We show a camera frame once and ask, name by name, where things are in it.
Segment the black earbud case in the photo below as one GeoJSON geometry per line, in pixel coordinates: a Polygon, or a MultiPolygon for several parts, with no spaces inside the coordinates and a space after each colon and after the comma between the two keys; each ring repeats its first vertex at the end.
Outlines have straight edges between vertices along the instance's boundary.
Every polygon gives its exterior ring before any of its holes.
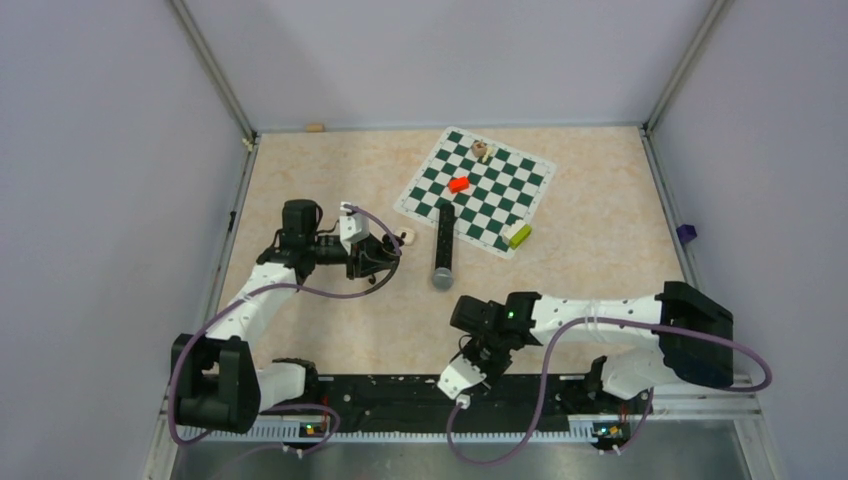
{"type": "Polygon", "coordinates": [[[384,239],[381,242],[379,251],[381,258],[386,262],[396,262],[400,258],[394,244],[389,240],[384,239]]]}

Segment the cream earbud case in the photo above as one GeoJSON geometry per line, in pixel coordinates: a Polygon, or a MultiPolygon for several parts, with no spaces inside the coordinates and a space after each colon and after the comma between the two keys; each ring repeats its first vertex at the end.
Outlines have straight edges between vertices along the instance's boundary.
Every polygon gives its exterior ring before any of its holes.
{"type": "Polygon", "coordinates": [[[413,245],[417,238],[416,232],[413,229],[406,227],[398,228],[394,232],[394,235],[397,237],[398,242],[403,246],[413,245]]]}

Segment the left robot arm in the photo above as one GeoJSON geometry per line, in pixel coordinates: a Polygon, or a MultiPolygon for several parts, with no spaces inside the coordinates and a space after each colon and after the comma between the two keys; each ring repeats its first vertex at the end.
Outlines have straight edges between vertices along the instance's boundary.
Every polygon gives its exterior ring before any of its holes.
{"type": "Polygon", "coordinates": [[[408,235],[386,229],[382,237],[370,230],[383,223],[373,214],[342,203],[330,230],[320,223],[323,210],[308,199],[284,203],[282,225],[238,293],[195,334],[178,336],[171,350],[172,373],[167,399],[172,438],[186,444],[179,427],[245,433],[256,418],[285,402],[297,413],[319,404],[320,386],[311,363],[283,359],[257,368],[252,350],[285,302],[299,292],[324,298],[335,295],[309,287],[316,267],[342,265],[349,280],[365,278],[371,294],[396,273],[408,235]]]}

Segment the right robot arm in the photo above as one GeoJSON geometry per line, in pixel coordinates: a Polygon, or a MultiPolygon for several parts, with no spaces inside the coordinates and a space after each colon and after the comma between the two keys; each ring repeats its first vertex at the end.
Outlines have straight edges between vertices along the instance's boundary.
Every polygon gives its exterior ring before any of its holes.
{"type": "Polygon", "coordinates": [[[442,371],[450,399],[491,389],[527,346],[559,342],[625,346],[606,357],[586,385],[589,404],[612,412],[654,386],[689,383],[725,389],[734,381],[733,350],[709,341],[733,338],[732,314],[693,286],[667,281],[655,295],[621,300],[568,300],[514,292],[504,303],[463,295],[450,324],[470,340],[442,371]]]}

